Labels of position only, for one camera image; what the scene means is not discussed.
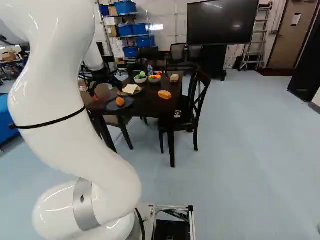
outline floor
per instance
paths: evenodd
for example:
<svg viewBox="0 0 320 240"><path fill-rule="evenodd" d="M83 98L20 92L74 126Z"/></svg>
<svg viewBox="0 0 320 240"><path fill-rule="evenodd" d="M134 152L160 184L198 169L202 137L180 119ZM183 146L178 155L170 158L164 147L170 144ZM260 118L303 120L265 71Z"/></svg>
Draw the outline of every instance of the floor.
<svg viewBox="0 0 320 240"><path fill-rule="evenodd" d="M128 126L134 150L122 137L116 148L139 174L142 201L193 204L198 240L320 239L320 114L286 91L289 81L254 71L213 80L199 152L192 133L177 133L174 169L168 147L160 153L156 120L146 126L134 118ZM31 223L34 203L70 179L22 140L8 145L0 156L0 239L40 239Z"/></svg>
<svg viewBox="0 0 320 240"><path fill-rule="evenodd" d="M0 86L0 94L7 94L14 85L15 81L3 81L3 83L4 84Z"/></svg>

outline door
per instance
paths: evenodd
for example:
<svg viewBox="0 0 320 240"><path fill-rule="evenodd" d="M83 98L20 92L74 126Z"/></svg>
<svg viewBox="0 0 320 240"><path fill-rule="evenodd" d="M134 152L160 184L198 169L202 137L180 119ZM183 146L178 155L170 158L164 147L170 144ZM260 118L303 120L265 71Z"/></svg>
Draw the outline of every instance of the door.
<svg viewBox="0 0 320 240"><path fill-rule="evenodd" d="M292 69L295 67L316 7L317 1L288 0L268 68ZM297 25L294 25L293 18L297 14L301 14L300 20Z"/></svg>

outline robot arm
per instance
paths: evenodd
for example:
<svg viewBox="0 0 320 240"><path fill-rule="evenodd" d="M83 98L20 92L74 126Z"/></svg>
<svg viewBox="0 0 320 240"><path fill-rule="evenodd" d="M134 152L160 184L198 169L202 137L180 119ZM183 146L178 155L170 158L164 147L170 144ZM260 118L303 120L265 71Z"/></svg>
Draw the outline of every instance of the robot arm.
<svg viewBox="0 0 320 240"><path fill-rule="evenodd" d="M8 97L13 121L44 163L80 177L39 198L34 227L46 239L89 239L84 236L101 231L104 237L110 233L107 239L125 239L141 198L141 182L134 168L98 137L82 111L78 90L84 56L92 70L99 71L103 63L92 41L95 21L90 2L6 0L0 3L0 17L31 48Z"/></svg>

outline black cable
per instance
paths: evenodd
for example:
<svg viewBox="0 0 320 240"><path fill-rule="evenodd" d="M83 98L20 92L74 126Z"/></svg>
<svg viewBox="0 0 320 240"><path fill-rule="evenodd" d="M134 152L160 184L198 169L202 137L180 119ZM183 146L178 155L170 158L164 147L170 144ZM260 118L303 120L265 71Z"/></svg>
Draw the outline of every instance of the black cable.
<svg viewBox="0 0 320 240"><path fill-rule="evenodd" d="M142 240L146 240L146 231L145 231L144 221L142 220L142 217L140 215L138 208L135 208L135 211L136 211L136 214L138 215L139 222L140 222Z"/></svg>
<svg viewBox="0 0 320 240"><path fill-rule="evenodd" d="M70 118L73 118L74 116L82 113L84 110L85 110L85 106L83 106L83 108L81 108L80 110L68 115L68 116L64 116L62 118L59 118L59 119L56 119L56 120L53 120L53 121L48 121L48 122L44 122L44 123L40 123L40 124L35 124L35 125L29 125L29 126L17 126L15 125L14 123L13 124L10 124L9 125L9 128L11 130L13 129L37 129L37 128L42 128L42 127L45 127L45 126L49 126L49 125L52 125L52 124L57 124L57 123L60 123L62 121L65 121L65 120L68 120Z"/></svg>

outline television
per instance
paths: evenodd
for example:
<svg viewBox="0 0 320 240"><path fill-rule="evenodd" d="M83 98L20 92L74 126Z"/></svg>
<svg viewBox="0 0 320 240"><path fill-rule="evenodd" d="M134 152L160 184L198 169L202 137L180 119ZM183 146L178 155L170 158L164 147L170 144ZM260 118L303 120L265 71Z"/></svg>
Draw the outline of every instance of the television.
<svg viewBox="0 0 320 240"><path fill-rule="evenodd" d="M188 3L188 45L234 45L251 41L259 0Z"/></svg>

